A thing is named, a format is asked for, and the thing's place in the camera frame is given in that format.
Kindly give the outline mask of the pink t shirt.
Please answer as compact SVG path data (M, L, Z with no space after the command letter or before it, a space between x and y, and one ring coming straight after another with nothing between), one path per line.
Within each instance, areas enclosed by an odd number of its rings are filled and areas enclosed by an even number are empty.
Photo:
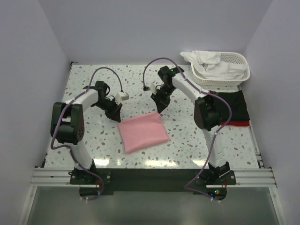
M152 147L169 140L158 112L151 112L129 119L118 124L126 153Z

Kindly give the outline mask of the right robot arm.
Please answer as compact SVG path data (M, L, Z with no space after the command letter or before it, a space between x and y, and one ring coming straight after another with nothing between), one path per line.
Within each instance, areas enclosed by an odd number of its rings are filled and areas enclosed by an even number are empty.
M202 130L209 149L209 168L203 171L204 178L207 182L220 184L230 171L221 138L218 136L218 129L221 128L220 111L215 106L213 96L208 95L206 90L196 87L195 82L178 75L182 71L182 68L161 67L157 74L163 85L159 88L154 84L150 85L151 98L157 106L158 113L169 106L171 95L176 89L191 100L194 104L194 122Z

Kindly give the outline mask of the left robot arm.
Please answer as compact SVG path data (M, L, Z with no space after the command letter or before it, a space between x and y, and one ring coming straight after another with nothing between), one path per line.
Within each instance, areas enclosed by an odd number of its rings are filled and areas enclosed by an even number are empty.
M74 162L70 172L71 184L95 184L104 182L97 173L94 160L87 152L83 137L85 134L84 112L90 107L98 107L105 116L120 122L122 100L128 98L123 90L109 98L110 87L103 81L87 86L83 92L66 102L56 102L52 108L51 149L67 148Z

